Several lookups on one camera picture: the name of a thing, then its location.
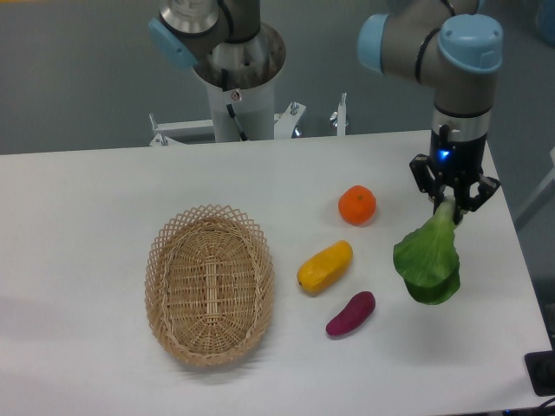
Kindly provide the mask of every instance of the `toy yellow vegetable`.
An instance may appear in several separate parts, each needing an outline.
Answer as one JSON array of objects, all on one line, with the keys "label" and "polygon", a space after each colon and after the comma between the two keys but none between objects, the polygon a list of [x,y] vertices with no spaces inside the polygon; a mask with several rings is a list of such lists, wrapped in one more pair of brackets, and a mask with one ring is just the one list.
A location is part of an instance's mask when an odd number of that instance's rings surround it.
[{"label": "toy yellow vegetable", "polygon": [[344,240],[320,251],[297,273],[298,284],[311,295],[317,295],[345,274],[353,259],[353,249]]}]

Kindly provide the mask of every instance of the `wicker basket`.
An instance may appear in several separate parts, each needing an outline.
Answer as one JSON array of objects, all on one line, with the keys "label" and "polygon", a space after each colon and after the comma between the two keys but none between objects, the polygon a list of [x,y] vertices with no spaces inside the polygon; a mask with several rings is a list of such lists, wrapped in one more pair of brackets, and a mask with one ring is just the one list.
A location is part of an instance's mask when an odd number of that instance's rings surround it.
[{"label": "wicker basket", "polygon": [[197,366],[225,364],[258,344],[271,318],[273,268],[263,232],[230,206],[178,215],[154,240],[146,304],[158,342]]}]

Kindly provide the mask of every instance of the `black cable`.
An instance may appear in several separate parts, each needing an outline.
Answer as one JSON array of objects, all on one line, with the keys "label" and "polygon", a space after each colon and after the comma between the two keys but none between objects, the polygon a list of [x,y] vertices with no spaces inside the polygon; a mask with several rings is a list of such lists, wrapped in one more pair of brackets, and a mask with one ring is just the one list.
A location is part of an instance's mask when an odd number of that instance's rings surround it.
[{"label": "black cable", "polygon": [[451,13],[451,16],[456,16],[457,15],[454,11],[453,5],[448,0],[441,0],[441,2],[443,3],[443,5],[445,7],[447,7],[447,9],[449,10],[449,13]]},{"label": "black cable", "polygon": [[543,409],[545,407],[547,407],[548,405],[550,405],[551,403],[553,403],[555,401],[555,397],[551,397],[549,400],[544,401],[541,405],[539,405],[538,407],[536,407],[538,410],[539,409]]},{"label": "black cable", "polygon": [[416,63],[415,63],[415,78],[416,78],[416,82],[418,82],[419,84],[421,83],[420,73],[421,73],[421,67],[422,67],[422,59],[424,59],[424,53],[426,52],[426,48],[428,47],[428,44],[430,43],[430,41],[434,38],[435,34],[439,31],[440,31],[440,28],[435,28],[430,33],[428,33],[426,35],[426,38],[424,38],[424,42],[422,42],[422,45],[420,45],[420,49],[418,49],[418,56],[416,56]]},{"label": "black cable", "polygon": [[[227,70],[222,69],[222,91],[223,92],[227,91],[228,77],[229,77],[229,73],[227,72]],[[246,137],[245,130],[243,129],[243,126],[241,126],[241,123],[239,122],[239,119],[237,118],[237,115],[235,114],[235,110],[233,109],[233,105],[232,104],[227,104],[225,106],[225,108],[227,108],[227,113],[232,118],[233,122],[235,123],[235,127],[237,128],[237,131],[239,133],[239,137],[241,138],[241,141],[249,141],[249,138]]]}]

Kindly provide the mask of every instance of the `lettuce leaf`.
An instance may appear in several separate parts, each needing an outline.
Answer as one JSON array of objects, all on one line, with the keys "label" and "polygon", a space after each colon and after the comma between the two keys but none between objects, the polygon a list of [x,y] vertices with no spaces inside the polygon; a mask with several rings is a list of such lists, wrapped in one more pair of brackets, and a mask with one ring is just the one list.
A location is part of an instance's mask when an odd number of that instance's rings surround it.
[{"label": "lettuce leaf", "polygon": [[395,269],[417,302],[443,303],[460,287],[453,214],[454,200],[447,199],[421,228],[409,233],[393,249]]}]

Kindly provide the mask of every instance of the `orange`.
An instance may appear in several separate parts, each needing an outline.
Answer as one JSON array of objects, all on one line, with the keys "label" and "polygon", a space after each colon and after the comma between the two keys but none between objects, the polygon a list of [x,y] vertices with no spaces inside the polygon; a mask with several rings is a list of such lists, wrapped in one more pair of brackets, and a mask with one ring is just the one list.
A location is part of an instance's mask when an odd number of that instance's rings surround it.
[{"label": "orange", "polygon": [[370,189],[361,185],[349,188],[337,204],[341,217],[353,225],[360,225],[368,221],[375,212],[375,197]]}]

